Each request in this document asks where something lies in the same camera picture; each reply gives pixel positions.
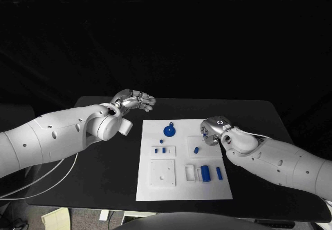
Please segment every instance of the cable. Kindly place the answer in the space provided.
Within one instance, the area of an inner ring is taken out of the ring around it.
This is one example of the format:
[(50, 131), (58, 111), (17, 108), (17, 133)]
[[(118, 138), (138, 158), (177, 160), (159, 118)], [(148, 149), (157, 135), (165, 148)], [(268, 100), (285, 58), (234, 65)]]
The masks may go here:
[(57, 164), (57, 166), (53, 168), (53, 170), (38, 179), (35, 180), (31, 184), (28, 184), (25, 187), (22, 187), (21, 189), (15, 190), (14, 192), (5, 194), (0, 196), (0, 199), (9, 195), (12, 195), (14, 193), (19, 192), (21, 190), (24, 190), (25, 188), (28, 188), (30, 186), (32, 186), (35, 183), (38, 183), (51, 173), (53, 171), (58, 168), (58, 166), (61, 165), (64, 159), (61, 160), (61, 162)]
[(74, 165), (76, 165), (76, 162), (77, 162), (77, 158), (79, 158), (79, 153), (77, 153), (76, 161), (74, 161), (74, 163), (73, 163), (73, 166), (71, 166), (71, 169), (70, 169), (67, 175), (64, 176), (64, 178), (61, 179), (61, 181), (60, 181), (50, 189), (47, 189), (44, 192), (41, 192), (40, 194), (32, 195), (32, 196), (30, 196), (30, 197), (24, 197), (24, 198), (5, 198), (5, 199), (0, 199), (0, 200), (24, 200), (24, 199), (32, 198), (32, 197), (35, 197), (35, 196), (44, 194), (45, 192), (48, 192), (48, 191), (64, 181), (66, 177), (67, 177), (68, 174), (71, 173), (71, 170), (73, 170)]
[(112, 218), (113, 218), (115, 211), (112, 213), (110, 219), (109, 219), (109, 224), (112, 223)]
[(265, 137), (265, 138), (272, 139), (271, 137), (268, 137), (268, 136), (265, 136), (265, 135), (255, 134), (255, 133), (249, 133), (249, 132), (243, 131), (237, 126), (234, 126), (234, 128), (236, 128), (237, 131), (240, 131), (240, 132), (243, 132), (243, 133), (247, 133), (247, 134), (252, 134), (252, 135), (255, 135), (255, 136), (260, 136), (260, 137)]

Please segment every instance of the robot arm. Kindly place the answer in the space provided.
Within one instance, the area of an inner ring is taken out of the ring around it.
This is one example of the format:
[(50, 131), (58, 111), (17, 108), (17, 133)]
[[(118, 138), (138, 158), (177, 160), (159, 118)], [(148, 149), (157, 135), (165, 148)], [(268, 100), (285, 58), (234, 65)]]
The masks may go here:
[(125, 91), (115, 102), (45, 114), (0, 133), (0, 178), (30, 166), (70, 157), (118, 132), (129, 134), (133, 124), (123, 118), (125, 113), (132, 108), (152, 110), (157, 99), (142, 92)]
[(204, 120), (201, 131), (209, 145), (221, 140), (227, 157), (236, 165), (272, 183), (332, 200), (331, 161), (286, 142), (266, 136), (265, 140), (256, 138), (233, 127), (230, 120), (221, 116)]

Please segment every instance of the blue object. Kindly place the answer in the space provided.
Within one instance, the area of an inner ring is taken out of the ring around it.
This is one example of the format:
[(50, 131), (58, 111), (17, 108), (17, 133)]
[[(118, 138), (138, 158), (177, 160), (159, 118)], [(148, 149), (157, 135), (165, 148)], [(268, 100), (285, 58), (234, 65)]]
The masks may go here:
[(217, 167), (217, 174), (219, 174), (219, 178), (220, 178), (220, 181), (221, 181), (223, 180), (223, 175), (221, 175), (220, 167)]
[(167, 137), (175, 136), (175, 127), (172, 122), (170, 123), (170, 126), (165, 127), (165, 136)]
[(201, 173), (203, 173), (203, 181), (210, 182), (211, 177), (210, 177), (210, 166), (209, 165), (201, 166)]

